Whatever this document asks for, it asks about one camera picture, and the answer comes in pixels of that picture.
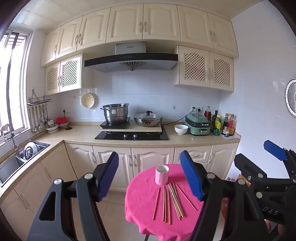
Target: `kitchen sink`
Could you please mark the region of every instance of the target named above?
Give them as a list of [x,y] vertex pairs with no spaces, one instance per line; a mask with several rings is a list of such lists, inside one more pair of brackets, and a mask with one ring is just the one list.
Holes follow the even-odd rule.
[[31,160],[39,152],[43,151],[49,144],[41,142],[33,142],[36,144],[38,152],[34,153],[31,158],[24,158],[24,148],[19,150],[19,156],[16,153],[0,164],[0,186],[2,187],[25,163]]

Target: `ceiling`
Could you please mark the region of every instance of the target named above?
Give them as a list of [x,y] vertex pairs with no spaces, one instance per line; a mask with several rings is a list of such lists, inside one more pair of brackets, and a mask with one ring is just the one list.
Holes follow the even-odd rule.
[[[196,7],[232,19],[260,0],[153,0],[149,2],[175,3]],[[31,0],[16,16],[13,22],[32,26],[49,32],[74,17],[96,9],[120,4],[147,2],[145,0]]]

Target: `countertop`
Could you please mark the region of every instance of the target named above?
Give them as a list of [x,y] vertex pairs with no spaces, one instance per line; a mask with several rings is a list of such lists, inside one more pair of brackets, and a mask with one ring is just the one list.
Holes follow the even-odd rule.
[[61,146],[63,143],[114,146],[114,147],[142,147],[142,148],[165,148],[165,147],[193,147],[207,145],[222,145],[239,143],[240,135],[236,134],[238,139],[225,140],[221,136],[214,136],[210,133],[207,136],[193,136],[191,134],[178,135],[174,130],[174,125],[164,126],[169,136],[168,141],[116,141],[116,140],[95,140],[95,137],[102,131],[99,125],[71,125],[72,130],[66,131],[59,129],[58,132],[44,135],[36,138],[34,141],[50,144],[34,158],[22,166],[2,187],[0,187],[0,204],[15,185],[29,171],[40,163],[51,152]]

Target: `pink tablecloth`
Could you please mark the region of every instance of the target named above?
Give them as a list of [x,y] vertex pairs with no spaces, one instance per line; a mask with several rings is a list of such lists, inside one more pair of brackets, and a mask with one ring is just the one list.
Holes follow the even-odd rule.
[[[195,227],[203,202],[200,202],[192,195],[181,165],[168,164],[167,166],[170,168],[168,183],[178,184],[197,211],[193,209],[180,190],[177,189],[185,217],[181,218],[181,221],[178,220],[170,197],[172,224],[169,225],[168,222],[163,222],[163,186],[155,183],[155,167],[151,167],[134,177],[126,190],[126,220],[137,224],[141,234],[155,235],[159,241],[184,241],[189,239]],[[158,187],[161,187],[161,191],[155,220],[152,220]]]

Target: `stainless steel pot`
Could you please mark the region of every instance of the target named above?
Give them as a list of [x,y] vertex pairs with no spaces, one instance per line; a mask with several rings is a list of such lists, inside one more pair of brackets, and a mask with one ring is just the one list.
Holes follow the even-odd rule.
[[163,116],[155,114],[152,111],[146,111],[146,113],[135,115],[133,118],[140,126],[152,127],[161,123]]
[[128,118],[128,103],[104,105],[101,110],[104,111],[105,120],[110,123],[123,123]]

